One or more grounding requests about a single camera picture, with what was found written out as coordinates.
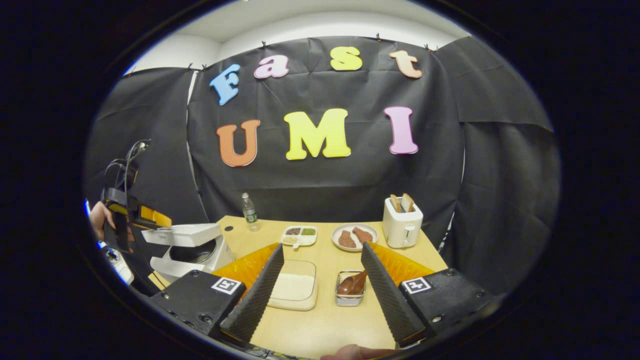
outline meat slice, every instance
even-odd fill
[[[340,235],[338,242],[344,247],[349,247],[352,249],[356,247],[356,242],[351,238],[351,233],[346,230],[342,230],[342,234]]]
[[[365,241],[372,241],[373,240],[373,235],[370,234],[367,231],[364,231],[362,229],[359,229],[357,227],[353,228],[353,233],[356,234],[356,236],[358,237],[358,240],[360,241],[361,244],[364,244]]]

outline white wall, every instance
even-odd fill
[[[359,36],[406,42],[430,49],[457,40],[458,37],[423,24],[397,17],[364,12],[326,12],[302,15],[252,29],[220,46],[212,63],[250,49],[277,42],[308,37]]]
[[[430,49],[456,40],[458,36],[445,33],[418,22],[388,15],[366,12],[325,12],[292,17],[255,28],[224,44],[194,35],[174,34],[147,51],[125,74],[154,67],[184,67],[193,63],[211,65],[250,49],[298,38],[327,36],[360,36],[397,40],[417,46],[428,44]]]
[[[220,43],[205,37],[171,35],[160,41],[136,61],[125,74],[156,67],[188,67],[202,69],[202,64],[215,62]]]

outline toast slice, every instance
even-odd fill
[[[398,200],[398,198],[394,195],[391,194],[391,205],[394,206],[394,209],[396,209],[396,213],[401,213],[401,207],[400,207],[400,201]]]
[[[409,196],[409,194],[402,194],[402,201],[400,202],[400,206],[405,213],[410,213],[413,211],[413,199]]]

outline white appliance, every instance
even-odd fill
[[[169,282],[192,270],[211,273],[235,260],[218,224],[173,225],[142,235],[149,243],[171,245],[162,258],[154,256],[150,262]]]
[[[409,213],[398,213],[391,203],[391,198],[385,199],[382,230],[389,247],[412,247],[417,242],[422,226],[422,212],[416,204],[413,204],[413,210]]]

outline human hand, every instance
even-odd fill
[[[323,355],[320,360],[367,360],[395,354],[400,350],[390,348],[365,348],[356,344],[345,345],[335,355]]]
[[[107,219],[109,225],[113,229],[116,228],[116,225],[113,223],[113,215],[107,207],[98,201],[96,205],[91,209],[89,213],[89,221],[91,222],[91,227],[95,231],[95,235],[98,237],[98,240],[104,241],[104,219]]]

